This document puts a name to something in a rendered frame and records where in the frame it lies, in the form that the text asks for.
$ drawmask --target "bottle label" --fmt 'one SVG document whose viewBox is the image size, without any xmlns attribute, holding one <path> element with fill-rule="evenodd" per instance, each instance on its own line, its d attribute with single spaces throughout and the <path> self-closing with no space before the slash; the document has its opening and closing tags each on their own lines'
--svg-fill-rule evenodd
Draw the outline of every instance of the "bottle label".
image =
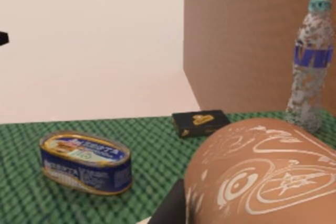
<svg viewBox="0 0 336 224">
<path fill-rule="evenodd" d="M 303 67 L 325 68 L 331 62 L 332 53 L 332 47 L 327 50 L 321 50 L 297 45 L 295 46 L 294 64 Z"/>
</svg>

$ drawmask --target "blue tin can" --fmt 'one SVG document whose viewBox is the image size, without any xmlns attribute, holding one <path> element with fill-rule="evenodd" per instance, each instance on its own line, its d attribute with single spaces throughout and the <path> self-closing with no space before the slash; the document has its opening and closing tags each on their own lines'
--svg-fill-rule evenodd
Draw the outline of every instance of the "blue tin can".
<svg viewBox="0 0 336 224">
<path fill-rule="evenodd" d="M 115 195 L 132 186 L 131 152 L 123 144 L 73 131 L 40 140 L 43 173 L 64 186 Z"/>
</svg>

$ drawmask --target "brown wall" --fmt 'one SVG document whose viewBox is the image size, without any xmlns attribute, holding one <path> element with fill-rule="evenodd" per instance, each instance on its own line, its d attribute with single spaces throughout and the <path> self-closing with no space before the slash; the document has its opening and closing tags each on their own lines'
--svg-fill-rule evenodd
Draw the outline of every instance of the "brown wall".
<svg viewBox="0 0 336 224">
<path fill-rule="evenodd" d="M 308 1 L 185 0 L 184 70 L 203 110 L 286 108 L 294 40 Z M 323 101 L 334 114 L 335 58 Z"/>
</svg>

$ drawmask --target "clear plastic bottle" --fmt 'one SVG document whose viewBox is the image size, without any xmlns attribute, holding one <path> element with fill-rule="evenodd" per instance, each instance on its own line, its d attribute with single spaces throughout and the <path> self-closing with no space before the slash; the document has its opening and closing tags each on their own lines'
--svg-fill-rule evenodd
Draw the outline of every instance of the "clear plastic bottle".
<svg viewBox="0 0 336 224">
<path fill-rule="evenodd" d="M 333 52 L 331 1 L 310 0 L 298 31 L 285 120 L 313 133 L 321 126 L 322 88 Z"/>
</svg>

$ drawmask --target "green cloth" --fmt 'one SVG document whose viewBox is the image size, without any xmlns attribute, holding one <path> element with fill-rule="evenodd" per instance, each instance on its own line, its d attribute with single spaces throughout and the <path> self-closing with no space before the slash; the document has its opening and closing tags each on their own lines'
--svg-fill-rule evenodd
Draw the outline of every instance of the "green cloth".
<svg viewBox="0 0 336 224">
<path fill-rule="evenodd" d="M 232 122 L 281 112 L 230 114 Z M 134 185 L 118 196 L 60 186 L 40 169 L 39 139 L 59 130 L 108 137 L 132 152 Z M 323 113 L 316 136 L 336 147 L 335 118 Z M 134 224 L 152 215 L 204 137 L 179 139 L 171 117 L 0 125 L 0 224 Z"/>
</svg>

